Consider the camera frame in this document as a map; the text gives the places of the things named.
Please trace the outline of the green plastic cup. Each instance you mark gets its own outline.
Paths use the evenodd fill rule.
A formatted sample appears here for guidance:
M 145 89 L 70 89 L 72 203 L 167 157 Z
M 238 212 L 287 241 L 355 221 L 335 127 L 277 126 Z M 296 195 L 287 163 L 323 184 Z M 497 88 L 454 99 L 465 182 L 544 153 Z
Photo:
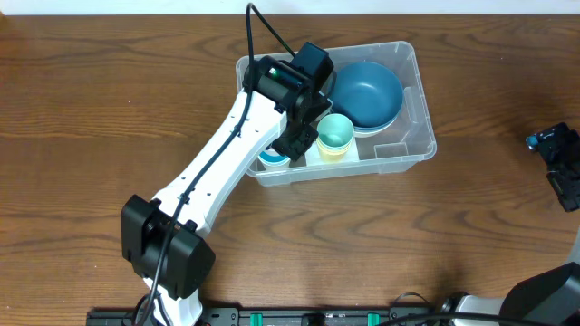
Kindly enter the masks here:
M 348 117 L 332 113 L 322 118 L 317 125 L 318 140 L 329 149 L 343 149 L 354 138 L 354 126 Z

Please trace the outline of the dark blue bowl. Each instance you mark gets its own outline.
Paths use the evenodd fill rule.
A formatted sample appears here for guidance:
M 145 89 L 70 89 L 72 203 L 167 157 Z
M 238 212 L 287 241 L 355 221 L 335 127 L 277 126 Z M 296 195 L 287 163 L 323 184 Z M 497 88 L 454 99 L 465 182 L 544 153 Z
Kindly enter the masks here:
M 359 136 L 375 134 L 388 128 L 399 116 L 402 104 L 367 105 L 354 111 L 354 131 Z
M 367 105 L 403 103 L 403 87 L 399 78 L 377 62 L 354 62 L 338 73 L 330 96 L 333 112 L 353 123 L 357 108 Z

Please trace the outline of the yellow plastic cup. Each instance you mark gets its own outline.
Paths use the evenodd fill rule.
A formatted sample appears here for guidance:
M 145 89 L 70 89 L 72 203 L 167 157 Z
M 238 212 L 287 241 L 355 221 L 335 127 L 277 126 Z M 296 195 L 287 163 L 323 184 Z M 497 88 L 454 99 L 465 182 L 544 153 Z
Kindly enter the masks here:
M 316 140 L 316 144 L 321 156 L 339 157 L 344 156 L 348 152 L 348 150 L 352 145 L 352 142 L 348 141 L 345 145 L 339 147 L 331 147 L 329 145 L 326 145 L 321 138 L 318 138 Z
M 340 149 L 340 150 L 327 149 L 327 148 L 319 148 L 318 149 L 320 159 L 324 163 L 337 163 L 337 162 L 343 160 L 347 156 L 348 151 L 349 151 L 349 148 L 344 148 L 344 149 Z

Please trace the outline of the blue plastic cup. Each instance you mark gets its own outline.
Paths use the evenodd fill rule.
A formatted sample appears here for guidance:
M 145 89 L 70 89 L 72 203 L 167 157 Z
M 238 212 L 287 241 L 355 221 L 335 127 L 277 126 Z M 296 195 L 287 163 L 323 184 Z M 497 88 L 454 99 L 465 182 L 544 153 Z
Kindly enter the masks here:
M 262 151 L 258 159 L 262 162 L 263 165 L 269 167 L 278 167 L 283 166 L 290 162 L 290 158 L 284 155 L 279 155 L 277 152 L 269 152 L 269 151 Z

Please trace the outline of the white plastic cup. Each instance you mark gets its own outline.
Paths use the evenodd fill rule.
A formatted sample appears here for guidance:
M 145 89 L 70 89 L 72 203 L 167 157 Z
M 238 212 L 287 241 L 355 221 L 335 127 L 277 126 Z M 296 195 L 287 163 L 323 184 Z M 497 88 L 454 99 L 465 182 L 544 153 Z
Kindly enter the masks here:
M 291 163 L 291 160 L 289 158 L 276 162 L 263 160 L 261 158 L 259 158 L 258 160 L 260 161 L 260 163 L 262 164 L 262 166 L 265 168 L 266 171 L 286 170 L 289 168 L 289 165 Z

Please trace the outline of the clear plastic storage container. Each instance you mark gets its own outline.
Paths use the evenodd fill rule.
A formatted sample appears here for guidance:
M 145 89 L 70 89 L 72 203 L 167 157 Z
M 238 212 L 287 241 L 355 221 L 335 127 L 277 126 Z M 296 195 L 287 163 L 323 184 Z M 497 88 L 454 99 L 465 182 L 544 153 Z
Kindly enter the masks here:
M 414 48 L 404 41 L 329 48 L 327 52 L 338 72 L 354 62 L 377 62 L 390 69 L 403 87 L 398 118 L 380 134 L 354 137 L 347 156 L 337 163 L 324 163 L 313 145 L 304 157 L 286 170 L 266 171 L 259 160 L 246 173 L 264 187 L 331 177 L 400 173 L 437 151 L 430 114 L 421 83 Z

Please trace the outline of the beige large bowl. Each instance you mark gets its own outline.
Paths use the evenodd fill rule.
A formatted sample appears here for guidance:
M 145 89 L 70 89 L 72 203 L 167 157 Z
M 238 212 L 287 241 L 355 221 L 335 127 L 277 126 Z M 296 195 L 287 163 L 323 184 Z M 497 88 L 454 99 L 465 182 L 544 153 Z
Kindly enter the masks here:
M 377 129 L 355 128 L 354 129 L 354 136 L 356 138 L 365 139 L 365 138 L 376 136 L 376 135 L 380 134 L 381 132 L 383 132 L 384 130 L 386 130 L 386 127 L 377 128 Z

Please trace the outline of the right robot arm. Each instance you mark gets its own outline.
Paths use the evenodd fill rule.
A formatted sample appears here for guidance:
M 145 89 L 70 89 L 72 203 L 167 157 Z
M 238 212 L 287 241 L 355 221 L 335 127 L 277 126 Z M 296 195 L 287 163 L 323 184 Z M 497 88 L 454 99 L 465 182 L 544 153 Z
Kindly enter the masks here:
M 579 209 L 579 133 L 564 122 L 527 137 L 546 163 L 546 178 L 566 212 Z M 518 283 L 504 298 L 464 292 L 449 297 L 443 312 L 481 313 L 551 325 L 579 323 L 579 250 L 565 264 Z

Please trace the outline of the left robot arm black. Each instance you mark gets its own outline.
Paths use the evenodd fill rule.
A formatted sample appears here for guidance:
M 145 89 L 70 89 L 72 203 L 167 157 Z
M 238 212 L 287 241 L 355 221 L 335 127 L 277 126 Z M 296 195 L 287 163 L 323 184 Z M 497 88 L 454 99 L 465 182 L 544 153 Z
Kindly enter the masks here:
M 197 291 L 216 260 L 205 238 L 220 208 L 264 150 L 297 161 L 312 146 L 312 123 L 330 106 L 321 89 L 333 70 L 329 53 L 312 43 L 291 61 L 251 59 L 231 111 L 193 161 L 151 200 L 126 202 L 122 255 L 151 281 L 134 324 L 155 312 L 167 325 L 197 322 Z

